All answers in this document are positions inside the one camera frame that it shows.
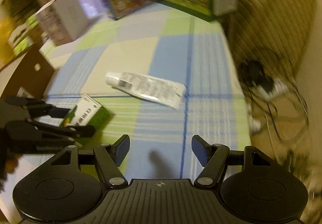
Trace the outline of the person's left hand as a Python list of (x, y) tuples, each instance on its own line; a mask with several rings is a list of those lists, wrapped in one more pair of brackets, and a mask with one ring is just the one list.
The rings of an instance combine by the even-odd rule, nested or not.
[(7, 180), (7, 175), (15, 172), (22, 154), (1, 152), (1, 188)]

